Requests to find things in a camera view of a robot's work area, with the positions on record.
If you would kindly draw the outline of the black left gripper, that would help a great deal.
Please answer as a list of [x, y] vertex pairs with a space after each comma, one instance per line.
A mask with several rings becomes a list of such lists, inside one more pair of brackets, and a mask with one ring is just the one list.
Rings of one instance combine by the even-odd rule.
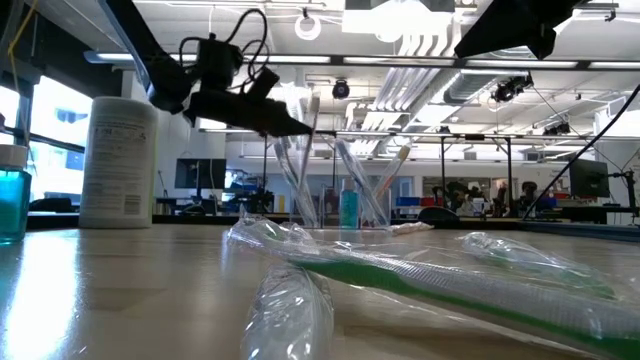
[[240, 125], [270, 136], [311, 135], [313, 129], [291, 117], [286, 104], [268, 98], [280, 77], [264, 69], [249, 86], [239, 93], [202, 85], [190, 96], [183, 115], [189, 120], [207, 118], [227, 125]]

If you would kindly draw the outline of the blue toothbrush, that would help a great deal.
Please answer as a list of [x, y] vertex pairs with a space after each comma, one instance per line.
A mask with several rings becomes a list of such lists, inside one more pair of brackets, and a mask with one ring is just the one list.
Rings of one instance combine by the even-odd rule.
[[388, 226], [388, 217], [385, 215], [383, 208], [374, 194], [374, 189], [365, 174], [360, 160], [351, 153], [348, 143], [343, 139], [338, 138], [335, 141], [335, 149], [342, 158], [348, 173], [359, 188], [364, 219], [373, 227]]

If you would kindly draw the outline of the blue mouthwash bottle white cap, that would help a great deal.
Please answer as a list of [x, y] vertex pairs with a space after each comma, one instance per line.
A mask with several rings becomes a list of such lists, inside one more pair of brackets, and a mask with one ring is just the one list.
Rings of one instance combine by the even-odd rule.
[[346, 229], [357, 229], [359, 222], [359, 194], [352, 178], [342, 181], [340, 193], [340, 226]]
[[0, 144], [0, 244], [24, 239], [32, 176], [26, 171], [28, 148]]

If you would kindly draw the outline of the orange white toothbrush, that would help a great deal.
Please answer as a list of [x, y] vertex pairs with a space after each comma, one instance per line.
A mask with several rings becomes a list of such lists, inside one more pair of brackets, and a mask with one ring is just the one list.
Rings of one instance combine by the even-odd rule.
[[391, 160], [389, 165], [385, 168], [383, 174], [380, 177], [379, 182], [377, 183], [374, 189], [375, 198], [379, 198], [382, 196], [385, 191], [390, 187], [393, 182], [394, 177], [398, 173], [401, 166], [406, 161], [408, 155], [410, 154], [412, 148], [411, 143], [407, 143], [403, 145], [394, 158]]

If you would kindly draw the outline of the black computer monitor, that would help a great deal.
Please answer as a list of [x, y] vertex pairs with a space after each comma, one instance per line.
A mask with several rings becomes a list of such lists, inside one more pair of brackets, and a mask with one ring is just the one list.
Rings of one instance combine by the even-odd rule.
[[608, 175], [606, 163], [576, 159], [569, 168], [571, 195], [608, 197], [610, 195]]
[[176, 162], [175, 187], [179, 189], [225, 188], [225, 159], [179, 158]]

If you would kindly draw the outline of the overhead light bar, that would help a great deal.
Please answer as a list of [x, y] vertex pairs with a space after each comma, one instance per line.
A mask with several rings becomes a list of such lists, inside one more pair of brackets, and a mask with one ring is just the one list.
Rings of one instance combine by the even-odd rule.
[[532, 60], [452, 57], [245, 55], [243, 63], [303, 66], [362, 66], [409, 68], [510, 69], [540, 71], [640, 72], [640, 61]]

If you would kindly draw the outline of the clear acrylic organizer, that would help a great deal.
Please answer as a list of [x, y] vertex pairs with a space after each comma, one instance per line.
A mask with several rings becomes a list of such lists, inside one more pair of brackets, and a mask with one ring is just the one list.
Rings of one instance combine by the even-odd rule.
[[[330, 185], [321, 184], [319, 188], [311, 189], [311, 197], [313, 206], [316, 211], [317, 220], [321, 227], [341, 227], [342, 221], [347, 216], [341, 215], [341, 187], [336, 188]], [[346, 200], [355, 199], [358, 202], [359, 225], [361, 227], [374, 227], [372, 221], [365, 219], [365, 203], [360, 193], [354, 191], [352, 194], [345, 195]], [[388, 188], [379, 198], [381, 208], [388, 218], [391, 218], [391, 209], [393, 205], [392, 191]]]

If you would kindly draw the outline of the white wipes canister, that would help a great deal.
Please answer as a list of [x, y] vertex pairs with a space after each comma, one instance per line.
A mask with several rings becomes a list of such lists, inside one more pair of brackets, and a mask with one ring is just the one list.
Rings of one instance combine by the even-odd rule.
[[149, 104], [97, 97], [91, 108], [78, 225], [137, 229], [152, 222], [158, 113]]

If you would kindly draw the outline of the person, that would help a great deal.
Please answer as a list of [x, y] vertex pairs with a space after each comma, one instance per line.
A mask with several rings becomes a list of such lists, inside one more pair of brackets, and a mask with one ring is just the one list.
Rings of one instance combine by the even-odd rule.
[[[518, 210], [521, 215], [524, 215], [526, 210], [534, 203], [539, 196], [538, 185], [533, 181], [525, 181], [522, 184], [522, 193], [518, 203]], [[549, 195], [549, 192], [544, 192], [543, 197], [537, 202], [532, 209], [532, 214], [535, 215], [545, 210], [552, 210], [556, 205], [556, 199]]]

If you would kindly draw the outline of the black office chair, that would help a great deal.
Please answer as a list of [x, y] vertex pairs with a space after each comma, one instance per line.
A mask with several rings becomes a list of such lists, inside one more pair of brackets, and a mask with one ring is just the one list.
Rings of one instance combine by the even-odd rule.
[[439, 222], [459, 222], [460, 217], [453, 211], [439, 206], [424, 207], [419, 212], [417, 219], [426, 224]]

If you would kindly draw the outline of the silver ventilation duct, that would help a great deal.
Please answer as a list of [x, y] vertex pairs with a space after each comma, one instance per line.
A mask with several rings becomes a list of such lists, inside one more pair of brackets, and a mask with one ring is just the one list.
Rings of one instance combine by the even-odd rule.
[[462, 69], [454, 76], [451, 84], [445, 86], [442, 98], [446, 104], [464, 104], [490, 89], [499, 80], [528, 74], [526, 70]]

